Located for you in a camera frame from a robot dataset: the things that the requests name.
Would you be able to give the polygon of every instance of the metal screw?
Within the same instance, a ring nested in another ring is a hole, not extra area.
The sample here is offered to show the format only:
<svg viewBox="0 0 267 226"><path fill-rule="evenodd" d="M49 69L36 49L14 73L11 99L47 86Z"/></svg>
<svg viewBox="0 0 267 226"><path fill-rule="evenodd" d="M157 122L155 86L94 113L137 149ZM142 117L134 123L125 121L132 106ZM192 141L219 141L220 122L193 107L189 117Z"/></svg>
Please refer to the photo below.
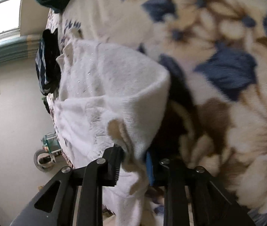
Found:
<svg viewBox="0 0 267 226"><path fill-rule="evenodd" d="M63 173L69 173L71 170L72 170L72 168L70 168L70 167L63 167L63 168L61 169L61 171L62 171Z"/></svg>
<svg viewBox="0 0 267 226"><path fill-rule="evenodd" d="M197 167L195 168L195 170L196 170L196 172L198 172L198 173L203 173L203 172L205 172L205 169L204 169L202 166L197 166Z"/></svg>
<svg viewBox="0 0 267 226"><path fill-rule="evenodd" d="M170 161L169 161L169 159L164 158L164 159L161 159L161 163L164 165L168 165L170 163Z"/></svg>
<svg viewBox="0 0 267 226"><path fill-rule="evenodd" d="M97 159L97 164L104 164L106 160L104 158Z"/></svg>

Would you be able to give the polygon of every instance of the white garment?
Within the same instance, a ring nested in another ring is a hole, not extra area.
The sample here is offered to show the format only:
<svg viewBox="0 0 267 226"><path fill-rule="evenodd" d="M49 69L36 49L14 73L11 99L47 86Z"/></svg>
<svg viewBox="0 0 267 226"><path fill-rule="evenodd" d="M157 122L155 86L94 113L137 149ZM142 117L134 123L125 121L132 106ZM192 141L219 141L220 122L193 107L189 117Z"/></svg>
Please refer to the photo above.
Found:
<svg viewBox="0 0 267 226"><path fill-rule="evenodd" d="M148 185L141 160L163 119L168 71L130 48L75 37L57 62L62 75L54 111L60 134L87 163L114 143L123 147L119 180L103 189L103 204L116 214L116 225L139 225Z"/></svg>

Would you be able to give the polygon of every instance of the teal trim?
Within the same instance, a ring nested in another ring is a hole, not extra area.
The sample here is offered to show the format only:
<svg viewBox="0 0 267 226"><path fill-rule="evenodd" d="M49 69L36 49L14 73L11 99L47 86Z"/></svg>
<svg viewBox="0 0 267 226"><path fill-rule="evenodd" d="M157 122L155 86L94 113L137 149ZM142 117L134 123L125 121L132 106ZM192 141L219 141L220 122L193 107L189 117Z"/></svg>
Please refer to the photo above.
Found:
<svg viewBox="0 0 267 226"><path fill-rule="evenodd" d="M0 42L0 64L35 56L41 35L27 35Z"/></svg>

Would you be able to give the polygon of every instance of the floral blanket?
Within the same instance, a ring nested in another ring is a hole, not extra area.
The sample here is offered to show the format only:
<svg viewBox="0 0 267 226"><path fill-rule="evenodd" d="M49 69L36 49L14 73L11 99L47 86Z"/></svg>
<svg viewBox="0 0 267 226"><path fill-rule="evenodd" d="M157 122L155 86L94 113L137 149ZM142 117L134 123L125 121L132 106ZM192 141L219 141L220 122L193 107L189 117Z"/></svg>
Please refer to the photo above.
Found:
<svg viewBox="0 0 267 226"><path fill-rule="evenodd" d="M50 11L47 28L58 28L60 49L73 27L170 71L170 101L152 145L204 166L265 225L267 0L71 0L63 14Z"/></svg>

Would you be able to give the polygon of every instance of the wall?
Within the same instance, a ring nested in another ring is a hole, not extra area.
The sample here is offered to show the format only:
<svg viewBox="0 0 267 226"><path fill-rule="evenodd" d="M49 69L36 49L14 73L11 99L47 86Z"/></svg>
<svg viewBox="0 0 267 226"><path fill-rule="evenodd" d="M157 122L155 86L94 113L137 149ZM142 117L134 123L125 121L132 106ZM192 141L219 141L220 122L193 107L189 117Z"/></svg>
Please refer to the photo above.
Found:
<svg viewBox="0 0 267 226"><path fill-rule="evenodd" d="M22 0L20 10L20 29L22 35L41 34L47 24L49 8L39 5L35 0Z"/></svg>
<svg viewBox="0 0 267 226"><path fill-rule="evenodd" d="M34 59L0 66L0 224L8 226L23 207L65 165L39 171L33 155L53 124L41 100Z"/></svg>

